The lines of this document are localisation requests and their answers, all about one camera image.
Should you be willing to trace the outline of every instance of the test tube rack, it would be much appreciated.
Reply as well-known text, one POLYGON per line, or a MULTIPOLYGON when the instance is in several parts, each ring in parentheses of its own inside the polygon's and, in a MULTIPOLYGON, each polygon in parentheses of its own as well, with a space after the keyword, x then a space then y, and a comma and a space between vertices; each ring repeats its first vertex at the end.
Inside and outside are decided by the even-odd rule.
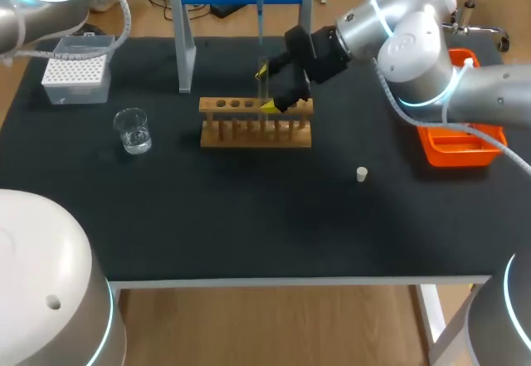
POLYGON ((310 148, 312 99, 299 100, 284 113, 260 109, 257 98, 201 98, 204 148, 310 148))

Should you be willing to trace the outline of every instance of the clear plastic box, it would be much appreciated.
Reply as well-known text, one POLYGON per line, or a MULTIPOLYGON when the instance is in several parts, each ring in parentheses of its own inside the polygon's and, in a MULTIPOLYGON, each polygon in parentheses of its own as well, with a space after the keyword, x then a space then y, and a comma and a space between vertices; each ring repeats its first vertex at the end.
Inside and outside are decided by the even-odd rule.
MULTIPOLYGON (((88 53, 110 46, 114 36, 63 37, 54 52, 88 53)), ((109 62, 113 52, 86 61, 50 59, 42 85, 53 105, 85 105, 105 103, 109 94, 109 62)))

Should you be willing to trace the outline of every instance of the orange tray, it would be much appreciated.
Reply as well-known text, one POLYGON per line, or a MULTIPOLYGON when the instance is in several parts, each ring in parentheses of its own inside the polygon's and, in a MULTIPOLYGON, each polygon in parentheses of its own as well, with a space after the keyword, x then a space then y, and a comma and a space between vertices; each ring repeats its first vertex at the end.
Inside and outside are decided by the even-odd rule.
MULTIPOLYGON (((474 61, 474 67, 480 65, 470 49, 452 48, 449 53, 454 66, 463 66, 465 59, 469 57, 474 61)), ((502 127, 486 124, 469 124, 469 126, 485 132, 502 144, 507 144, 502 127)), ((424 153, 434 167, 484 167, 502 153, 495 146, 466 132, 424 127, 417 127, 417 130, 424 153)))

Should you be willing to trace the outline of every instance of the black table mat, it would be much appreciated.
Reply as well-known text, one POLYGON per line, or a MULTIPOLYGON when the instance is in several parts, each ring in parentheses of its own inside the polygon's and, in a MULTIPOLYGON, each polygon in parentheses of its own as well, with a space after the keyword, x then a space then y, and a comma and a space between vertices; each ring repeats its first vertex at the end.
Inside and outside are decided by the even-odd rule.
MULTIPOLYGON (((65 207, 111 280, 488 275, 529 241, 529 178, 504 157, 483 170, 431 168, 369 63, 313 87, 312 149, 201 149, 199 96, 253 96, 259 50, 252 38, 196 42, 185 95, 173 39, 129 39, 105 105, 48 105, 46 62, 33 60, 0 132, 0 188, 65 207), (126 157, 113 131, 126 107, 149 115, 143 156, 126 157)), ((451 45, 500 63, 488 37, 451 45)), ((282 47, 265 40, 268 54, 282 47)), ((531 160, 530 133, 506 133, 531 160)))

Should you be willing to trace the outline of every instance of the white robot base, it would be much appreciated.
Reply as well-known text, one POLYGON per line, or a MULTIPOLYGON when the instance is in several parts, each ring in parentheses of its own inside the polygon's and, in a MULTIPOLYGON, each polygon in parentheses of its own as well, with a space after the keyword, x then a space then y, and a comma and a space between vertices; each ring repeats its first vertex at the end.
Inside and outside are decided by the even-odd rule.
POLYGON ((0 364, 121 366, 126 335, 80 224, 35 194, 0 190, 0 364))

